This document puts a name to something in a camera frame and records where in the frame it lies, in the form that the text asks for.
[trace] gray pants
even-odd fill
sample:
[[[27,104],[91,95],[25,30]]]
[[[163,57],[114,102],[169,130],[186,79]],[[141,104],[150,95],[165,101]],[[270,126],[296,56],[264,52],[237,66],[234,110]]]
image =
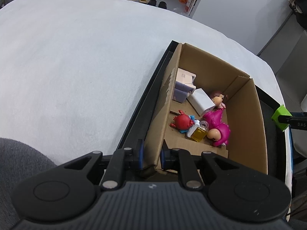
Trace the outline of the gray pants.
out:
[[[39,151],[11,139],[0,138],[0,229],[10,229],[19,217],[10,195],[20,181],[56,165]]]

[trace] black slipper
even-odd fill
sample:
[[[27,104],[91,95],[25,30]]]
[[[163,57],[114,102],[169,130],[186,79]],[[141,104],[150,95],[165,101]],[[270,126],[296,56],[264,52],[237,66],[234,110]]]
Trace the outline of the black slipper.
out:
[[[160,2],[158,7],[166,9],[166,2]]]
[[[150,5],[150,6],[156,6],[157,5],[157,1],[156,0],[150,0],[147,5]]]

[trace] yellow perfume bottle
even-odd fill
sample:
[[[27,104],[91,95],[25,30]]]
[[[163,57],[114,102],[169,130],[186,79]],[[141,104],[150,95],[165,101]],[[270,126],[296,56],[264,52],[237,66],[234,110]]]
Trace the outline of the yellow perfume bottle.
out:
[[[200,142],[208,134],[209,125],[206,121],[200,121],[200,125],[192,133],[191,138],[196,142]]]

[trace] white table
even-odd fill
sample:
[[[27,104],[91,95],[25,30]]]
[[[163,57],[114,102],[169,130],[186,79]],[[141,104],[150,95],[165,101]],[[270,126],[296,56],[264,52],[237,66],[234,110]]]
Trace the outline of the white table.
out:
[[[271,68],[199,22],[127,0],[15,0],[0,10],[0,137],[56,164],[112,154],[171,40],[250,74],[283,104]],[[286,184],[291,152],[286,131]]]

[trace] white box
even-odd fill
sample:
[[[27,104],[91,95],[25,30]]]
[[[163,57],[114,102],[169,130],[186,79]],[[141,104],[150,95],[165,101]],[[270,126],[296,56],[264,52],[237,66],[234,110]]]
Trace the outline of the white box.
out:
[[[211,111],[215,107],[215,104],[211,98],[209,98],[209,96],[201,88],[196,89],[193,94],[190,94],[188,100],[199,116],[204,115],[206,112]]]

